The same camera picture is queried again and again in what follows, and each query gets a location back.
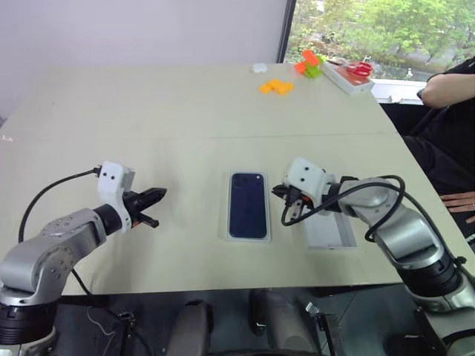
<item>phone screen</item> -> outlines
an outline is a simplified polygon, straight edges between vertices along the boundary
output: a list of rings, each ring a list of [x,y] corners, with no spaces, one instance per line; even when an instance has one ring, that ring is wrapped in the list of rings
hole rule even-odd
[[[267,236],[264,175],[234,173],[229,197],[229,234],[232,237],[263,239]]]

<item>window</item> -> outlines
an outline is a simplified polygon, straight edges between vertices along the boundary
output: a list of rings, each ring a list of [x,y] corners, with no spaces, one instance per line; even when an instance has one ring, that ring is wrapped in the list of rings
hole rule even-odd
[[[475,0],[289,0],[288,9],[281,62],[311,49],[370,62],[373,78],[426,82],[475,53]]]

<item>robotic arm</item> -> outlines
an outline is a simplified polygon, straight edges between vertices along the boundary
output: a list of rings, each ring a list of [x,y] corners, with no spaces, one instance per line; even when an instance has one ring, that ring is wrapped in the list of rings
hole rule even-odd
[[[358,217],[370,229],[374,226],[374,242],[419,306],[415,316],[426,341],[441,355],[474,355],[473,278],[451,256],[435,226],[400,204],[398,188],[383,178],[344,177],[340,183],[333,182],[324,170],[297,158],[285,173],[283,185],[274,187],[273,193],[286,200],[284,225],[327,210]],[[302,214],[304,206],[311,211]],[[286,221],[289,209],[293,209],[292,218]]]
[[[79,260],[116,231],[158,221],[141,211],[159,202],[164,188],[130,190],[134,172],[105,162],[98,193],[104,205],[82,209],[48,223],[33,239],[12,248],[0,263],[0,355],[40,355],[55,339],[56,302]]]

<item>table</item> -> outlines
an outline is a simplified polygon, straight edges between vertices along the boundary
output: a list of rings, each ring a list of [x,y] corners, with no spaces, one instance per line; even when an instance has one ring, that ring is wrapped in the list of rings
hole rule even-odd
[[[364,241],[367,229],[364,223],[351,219],[358,242],[355,250],[309,250],[301,227],[285,228],[280,224],[284,205],[272,196],[269,198],[271,243],[224,240],[229,172],[263,171],[272,187],[280,182],[290,160],[303,156],[338,177],[402,175],[407,191],[426,207],[452,252],[468,258],[469,271],[475,269],[475,256],[374,99],[363,96],[345,101],[325,78],[301,82],[296,77],[295,91],[284,97],[263,96],[258,92],[253,96],[243,90],[243,96],[251,98],[254,113],[242,101],[228,111],[231,120],[223,105],[234,101],[220,92],[218,84],[222,78],[212,74],[229,73],[239,88],[246,84],[241,75],[248,76],[251,92],[255,90],[256,76],[248,75],[245,70],[244,67],[204,68],[209,81],[203,83],[203,90],[197,91],[196,97],[188,102],[180,104],[178,99],[165,102],[164,108],[157,103],[159,94],[152,96],[151,92],[157,73],[168,73],[167,70],[79,69],[67,70],[67,76],[63,70],[54,72],[47,85],[41,86],[41,91],[27,100],[2,129],[13,141],[0,141],[0,199],[8,202],[0,207],[3,228],[0,258],[16,243],[21,215],[40,189],[107,159],[135,168],[132,187],[135,191],[159,186],[167,188],[168,193],[162,202],[147,210],[148,215],[160,220],[159,228],[141,225],[127,234],[115,234],[78,263],[76,269],[93,293],[399,282],[398,274],[378,247]],[[279,78],[293,75],[285,65],[271,66],[271,71],[273,76],[281,73]],[[87,79],[84,72],[90,73]],[[150,73],[150,82],[145,80],[146,73]],[[191,85],[204,78],[200,69],[195,70],[196,75],[191,71],[186,73]],[[162,80],[160,85],[173,87],[174,93],[178,93],[172,76],[164,74],[164,77],[167,80]],[[178,77],[181,84],[186,82]],[[116,80],[107,84],[106,78]],[[132,82],[129,99],[125,86],[117,85],[125,79]],[[92,94],[97,83],[102,86]],[[306,85],[305,90],[299,83]],[[311,97],[307,92],[313,90],[312,86],[321,87],[321,95],[327,102],[321,105],[307,102],[301,109],[304,115],[299,115],[301,98]],[[211,92],[223,101],[216,101],[216,108],[206,118],[203,115],[211,104],[207,101]],[[336,101],[334,96],[341,98],[341,105],[328,106],[330,100]],[[122,97],[120,105],[127,108],[139,108],[139,103],[143,103],[141,114],[132,117],[129,113],[131,121],[126,121],[127,115],[118,105],[112,105],[118,97]],[[273,116],[279,114],[276,105],[288,112],[293,109],[295,118]],[[253,115],[254,121],[237,114],[238,111]],[[86,113],[84,119],[78,119],[79,113]],[[348,120],[350,115],[357,119]],[[111,124],[114,117],[119,117],[117,125]],[[203,119],[203,127],[197,124],[198,117]],[[361,120],[360,125],[355,125],[357,120]],[[262,122],[273,123],[271,133],[265,132]],[[113,134],[107,130],[107,123]],[[26,124],[38,130],[26,129]],[[84,177],[48,192],[31,214],[25,236],[32,237],[54,218],[80,208],[97,207],[96,184],[92,176]],[[65,293],[81,294],[73,278],[69,278]]]

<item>white wall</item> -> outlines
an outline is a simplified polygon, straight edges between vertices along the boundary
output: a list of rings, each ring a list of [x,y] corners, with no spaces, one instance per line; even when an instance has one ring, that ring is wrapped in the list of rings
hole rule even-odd
[[[0,115],[51,65],[274,62],[286,0],[0,0]]]

